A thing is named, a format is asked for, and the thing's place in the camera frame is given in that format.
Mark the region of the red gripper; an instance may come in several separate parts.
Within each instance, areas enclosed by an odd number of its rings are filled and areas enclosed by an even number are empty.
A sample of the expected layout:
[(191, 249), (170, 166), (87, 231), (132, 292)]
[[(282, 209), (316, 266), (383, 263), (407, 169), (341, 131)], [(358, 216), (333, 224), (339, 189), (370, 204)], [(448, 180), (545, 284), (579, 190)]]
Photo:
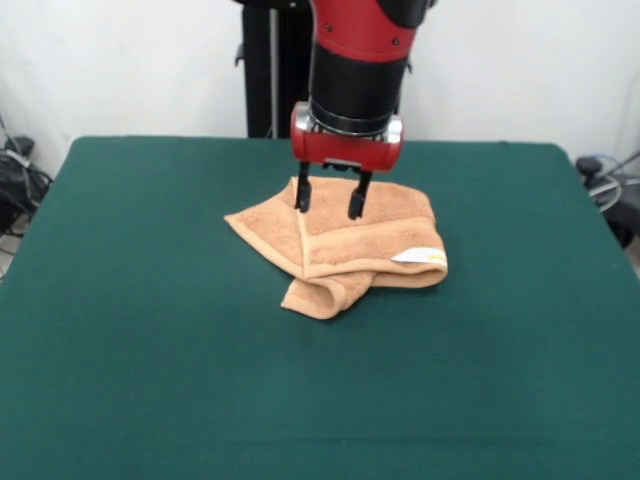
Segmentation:
[(310, 163), (359, 168), (358, 184), (351, 194), (348, 217), (362, 217), (373, 173), (391, 171), (403, 144), (403, 122), (392, 115), (385, 129), (374, 136), (356, 137), (332, 133), (315, 121), (307, 102), (297, 102), (291, 113), (291, 147), (300, 161), (295, 208), (306, 213), (311, 204)]

